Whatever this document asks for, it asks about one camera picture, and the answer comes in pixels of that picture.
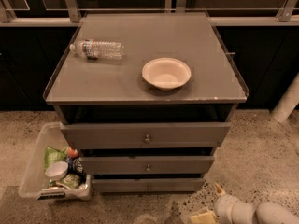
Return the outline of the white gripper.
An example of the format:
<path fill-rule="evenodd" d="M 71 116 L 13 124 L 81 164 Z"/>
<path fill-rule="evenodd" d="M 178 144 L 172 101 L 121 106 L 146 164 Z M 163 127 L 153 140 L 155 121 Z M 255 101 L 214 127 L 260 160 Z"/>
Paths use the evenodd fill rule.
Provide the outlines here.
<path fill-rule="evenodd" d="M 255 214 L 256 207 L 245 203 L 232 195 L 226 194 L 218 183 L 214 184 L 216 195 L 219 197 L 214 204 L 214 211 L 204 208 L 191 214 L 192 224 L 258 224 Z"/>

